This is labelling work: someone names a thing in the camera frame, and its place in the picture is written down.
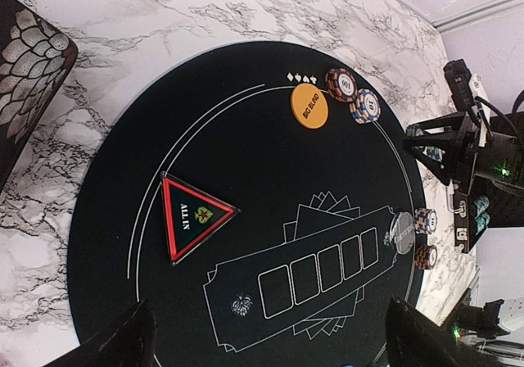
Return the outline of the red triangular all-in marker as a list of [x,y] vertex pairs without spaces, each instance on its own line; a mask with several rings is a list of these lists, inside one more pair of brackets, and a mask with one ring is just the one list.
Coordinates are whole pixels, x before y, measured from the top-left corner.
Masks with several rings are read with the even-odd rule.
[[171,265],[179,264],[241,210],[167,173],[160,183]]

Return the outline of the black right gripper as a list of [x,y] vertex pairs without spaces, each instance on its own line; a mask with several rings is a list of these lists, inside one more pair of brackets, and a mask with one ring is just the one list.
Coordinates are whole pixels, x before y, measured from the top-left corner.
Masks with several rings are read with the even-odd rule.
[[404,150],[444,185],[470,189],[476,177],[501,189],[523,188],[523,134],[486,99],[477,75],[463,59],[448,62],[446,83],[457,111],[418,125]]

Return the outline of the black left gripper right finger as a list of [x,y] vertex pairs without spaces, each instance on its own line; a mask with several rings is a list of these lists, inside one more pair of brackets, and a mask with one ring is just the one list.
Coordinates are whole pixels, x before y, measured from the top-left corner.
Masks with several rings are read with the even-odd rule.
[[497,358],[457,341],[409,303],[390,299],[386,312],[390,366],[500,366]]

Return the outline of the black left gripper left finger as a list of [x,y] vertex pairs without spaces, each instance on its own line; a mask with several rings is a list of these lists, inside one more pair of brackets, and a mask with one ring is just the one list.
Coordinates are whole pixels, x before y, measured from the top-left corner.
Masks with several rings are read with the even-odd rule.
[[135,303],[85,343],[50,366],[152,366],[156,317],[145,301]]

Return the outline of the orange big blind button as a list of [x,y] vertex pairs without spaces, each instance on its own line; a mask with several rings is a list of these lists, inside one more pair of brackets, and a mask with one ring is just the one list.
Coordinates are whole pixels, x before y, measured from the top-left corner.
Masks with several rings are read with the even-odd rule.
[[313,84],[299,84],[291,93],[291,110],[296,120],[307,129],[319,129],[328,120],[324,94]]

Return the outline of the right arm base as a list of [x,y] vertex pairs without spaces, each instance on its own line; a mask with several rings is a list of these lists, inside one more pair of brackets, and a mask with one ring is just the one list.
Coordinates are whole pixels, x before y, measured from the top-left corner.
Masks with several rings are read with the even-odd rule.
[[523,298],[499,299],[483,307],[461,304],[443,325],[461,342],[480,353],[495,356],[507,366],[523,366],[523,344],[500,338],[523,329]]

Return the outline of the black dealer button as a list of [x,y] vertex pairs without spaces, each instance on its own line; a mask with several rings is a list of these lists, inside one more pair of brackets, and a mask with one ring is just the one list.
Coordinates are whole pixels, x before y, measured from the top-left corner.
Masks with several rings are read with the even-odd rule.
[[415,244],[413,216],[408,212],[397,213],[391,221],[386,240],[401,255],[407,255]]

